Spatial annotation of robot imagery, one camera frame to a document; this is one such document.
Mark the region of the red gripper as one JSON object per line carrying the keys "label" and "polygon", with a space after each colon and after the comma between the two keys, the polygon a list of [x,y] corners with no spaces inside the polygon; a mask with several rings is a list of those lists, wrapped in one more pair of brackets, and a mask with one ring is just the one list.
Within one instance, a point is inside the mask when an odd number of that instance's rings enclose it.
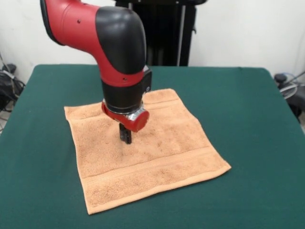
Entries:
{"label": "red gripper", "polygon": [[109,118],[119,122],[120,139],[126,144],[132,143],[132,132],[137,133],[143,129],[150,116],[149,112],[145,110],[143,103],[129,114],[117,114],[110,111],[106,106],[106,102],[102,100],[102,111]]}

